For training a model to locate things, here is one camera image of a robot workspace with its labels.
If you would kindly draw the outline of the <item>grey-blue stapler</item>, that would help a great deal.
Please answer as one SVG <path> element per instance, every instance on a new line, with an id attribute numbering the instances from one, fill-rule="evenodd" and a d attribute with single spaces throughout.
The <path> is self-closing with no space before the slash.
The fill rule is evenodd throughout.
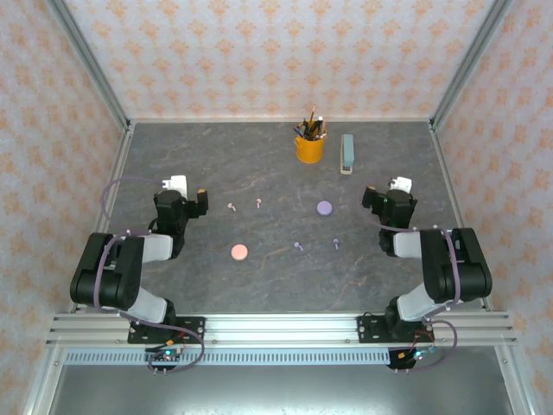
<path id="1" fill-rule="evenodd" d="M 349 176 L 353 172 L 354 141 L 352 134 L 343 134 L 340 141 L 340 173 Z"/>

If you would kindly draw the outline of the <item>yellow pen cup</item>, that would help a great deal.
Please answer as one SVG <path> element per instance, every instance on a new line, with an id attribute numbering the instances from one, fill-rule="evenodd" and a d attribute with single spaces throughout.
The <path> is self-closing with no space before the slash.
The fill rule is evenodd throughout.
<path id="1" fill-rule="evenodd" d="M 324 152 L 327 133 L 323 132 L 316 140 L 307 140 L 297 135 L 295 137 L 296 157 L 299 161 L 306 164 L 318 163 Z"/>

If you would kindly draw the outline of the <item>grey metal panel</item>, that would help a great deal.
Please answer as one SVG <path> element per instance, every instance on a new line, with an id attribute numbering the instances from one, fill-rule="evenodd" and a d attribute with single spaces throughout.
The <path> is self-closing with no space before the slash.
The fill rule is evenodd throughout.
<path id="1" fill-rule="evenodd" d="M 438 367 L 65 367 L 50 415 L 513 415 L 498 373 Z"/>

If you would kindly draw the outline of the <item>aluminium side rail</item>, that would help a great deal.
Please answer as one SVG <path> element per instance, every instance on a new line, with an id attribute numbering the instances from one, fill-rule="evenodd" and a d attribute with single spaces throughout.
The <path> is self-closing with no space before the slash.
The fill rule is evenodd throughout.
<path id="1" fill-rule="evenodd" d="M 129 125 L 124 129 L 121 141 L 118 147 L 118 153 L 111 170 L 111 175 L 108 181 L 112 181 L 120 178 L 124 173 L 124 166 L 129 153 L 131 140 L 134 134 L 136 123 L 131 120 Z M 112 214 L 113 208 L 118 194 L 118 184 L 113 184 L 107 191 L 104 198 L 105 204 L 100 204 L 101 207 L 105 206 L 108 214 Z M 110 222 L 104 217 L 102 210 L 99 210 L 98 218 L 93 228 L 94 232 L 106 232 L 109 229 Z"/>
<path id="2" fill-rule="evenodd" d="M 460 209 L 460 206 L 459 206 L 459 202 L 457 200 L 457 197 L 456 197 L 456 194 L 455 194 L 455 191 L 454 191 L 453 182 L 452 182 L 452 179 L 451 179 L 451 175 L 449 174 L 448 166 L 447 166 L 447 163 L 446 163 L 446 160 L 445 160 L 444 152 L 443 152 L 443 149 L 442 149 L 442 146 L 441 146 L 441 143 L 440 143 L 440 139 L 439 139 L 439 136 L 438 136 L 438 133 L 437 133 L 437 129 L 432 124 L 432 119 L 429 121 L 429 133 L 430 133 L 430 136 L 432 138 L 432 142 L 433 142 L 433 145 L 435 147 L 435 152 L 437 154 L 437 158 L 438 158 L 441 170 L 442 170 L 442 175 L 443 175 L 445 185 L 446 185 L 446 188 L 447 188 L 447 191 L 448 191 L 448 198 L 450 200 L 450 204 L 451 204 L 451 207 L 452 207 L 453 212 L 454 212 L 455 223 L 458 227 L 464 227 L 465 222 L 463 220 L 463 217 L 462 217 L 462 214 L 461 214 L 461 209 Z"/>

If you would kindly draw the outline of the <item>aluminium back rail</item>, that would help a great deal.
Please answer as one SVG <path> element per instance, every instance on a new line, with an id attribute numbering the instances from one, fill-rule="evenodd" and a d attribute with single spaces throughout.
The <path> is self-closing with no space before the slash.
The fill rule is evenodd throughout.
<path id="1" fill-rule="evenodd" d="M 323 119 L 328 123 L 425 123 L 428 124 L 429 118 L 338 118 L 327 117 Z M 198 123 L 294 123 L 300 122 L 299 117 L 292 118 L 132 118 L 132 125 L 138 124 L 198 124 Z"/>

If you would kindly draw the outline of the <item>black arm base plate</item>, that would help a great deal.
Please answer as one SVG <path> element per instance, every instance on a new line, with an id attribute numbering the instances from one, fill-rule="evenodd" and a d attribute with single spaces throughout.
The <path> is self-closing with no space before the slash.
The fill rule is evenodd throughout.
<path id="1" fill-rule="evenodd" d="M 356 318 L 360 343 L 412 343 L 417 335 L 433 340 L 421 322 L 406 322 L 395 316 L 362 315 Z"/>
<path id="2" fill-rule="evenodd" d="M 178 316 L 174 322 L 164 322 L 193 331 L 200 337 L 204 336 L 206 318 L 202 316 Z M 199 342 L 189 334 L 180 330 L 154 328 L 147 324 L 131 322 L 127 342 L 129 344 L 161 345 L 168 340 L 177 344 L 198 344 Z"/>

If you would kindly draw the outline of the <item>aluminium mounting rail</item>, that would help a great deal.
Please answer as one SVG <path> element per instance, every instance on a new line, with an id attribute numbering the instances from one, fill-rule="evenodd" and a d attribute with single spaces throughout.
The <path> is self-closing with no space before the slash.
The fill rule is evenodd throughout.
<path id="1" fill-rule="evenodd" d="M 203 340 L 213 348 L 352 348 L 360 344 L 357 313 L 206 314 Z M 48 332 L 48 346 L 124 346 L 129 323 L 100 314 L 59 314 Z M 518 336 L 506 312 L 449 311 L 433 321 L 435 345 L 515 346 Z M 372 343 L 408 347 L 412 343 Z"/>

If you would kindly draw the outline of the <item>aluminium frame post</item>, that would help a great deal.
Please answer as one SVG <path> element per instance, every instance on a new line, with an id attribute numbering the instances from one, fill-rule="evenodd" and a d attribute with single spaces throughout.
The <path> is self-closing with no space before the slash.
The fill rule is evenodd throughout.
<path id="1" fill-rule="evenodd" d="M 485 52 L 511 4 L 512 0 L 493 0 L 491 8 L 486 13 L 467 52 L 457 67 L 453 79 L 448 84 L 434 115 L 429 119 L 429 127 L 433 132 L 439 131 L 444 125 L 448 113 L 461 96 L 471 73 L 479 63 L 480 57 Z"/>
<path id="2" fill-rule="evenodd" d="M 85 70 L 88 72 L 92 83 L 96 86 L 101 98 L 105 102 L 110 114 L 118 126 L 126 131 L 130 125 L 123 106 L 111 87 L 105 71 L 99 64 L 98 59 L 83 34 L 73 12 L 68 7 L 66 0 L 45 0 L 55 19 L 64 30 L 74 51 L 79 56 Z"/>

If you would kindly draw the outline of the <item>aluminium frame leg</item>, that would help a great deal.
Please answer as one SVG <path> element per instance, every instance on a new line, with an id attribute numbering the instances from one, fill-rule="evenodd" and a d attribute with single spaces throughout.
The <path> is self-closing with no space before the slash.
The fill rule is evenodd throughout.
<path id="1" fill-rule="evenodd" d="M 535 415 L 524 376 L 518 367 L 517 350 L 508 345 L 501 345 L 495 346 L 494 351 L 504 380 L 512 414 Z"/>
<path id="2" fill-rule="evenodd" d="M 42 357 L 32 383 L 23 415 L 48 415 L 67 356 L 63 347 L 48 348 Z"/>

